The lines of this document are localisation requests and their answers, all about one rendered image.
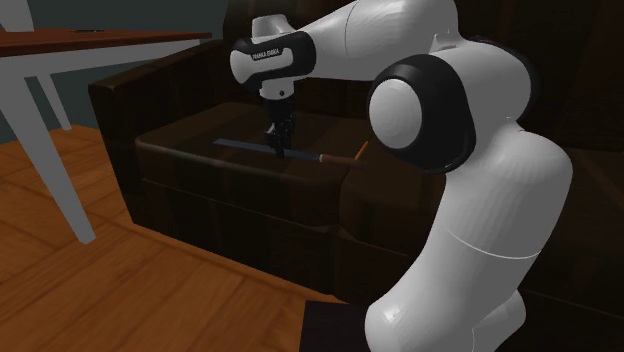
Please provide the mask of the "brown table with grey legs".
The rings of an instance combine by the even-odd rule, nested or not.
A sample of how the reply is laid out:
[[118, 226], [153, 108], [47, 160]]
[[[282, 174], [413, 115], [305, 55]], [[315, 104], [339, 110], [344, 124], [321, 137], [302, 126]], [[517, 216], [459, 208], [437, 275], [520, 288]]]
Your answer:
[[0, 0], [0, 113], [18, 138], [77, 239], [96, 238], [40, 111], [25, 82], [39, 80], [61, 127], [71, 124], [53, 74], [153, 60], [210, 39], [209, 32], [36, 29], [28, 0]]

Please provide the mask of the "dark brown sofa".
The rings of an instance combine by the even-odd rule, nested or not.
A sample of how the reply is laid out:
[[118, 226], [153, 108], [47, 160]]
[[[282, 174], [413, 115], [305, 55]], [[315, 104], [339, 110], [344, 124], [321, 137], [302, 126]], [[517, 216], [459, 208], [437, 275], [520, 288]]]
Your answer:
[[[352, 0], [229, 0], [223, 36], [93, 83], [89, 95], [134, 223], [365, 306], [421, 252], [444, 189], [390, 155], [368, 82], [295, 85], [300, 150], [363, 169], [214, 144], [259, 142], [260, 98], [229, 69], [253, 18], [309, 24]], [[542, 79], [526, 127], [574, 166], [563, 212], [521, 285], [528, 317], [498, 352], [624, 352], [624, 0], [455, 0], [464, 35], [498, 40]]]

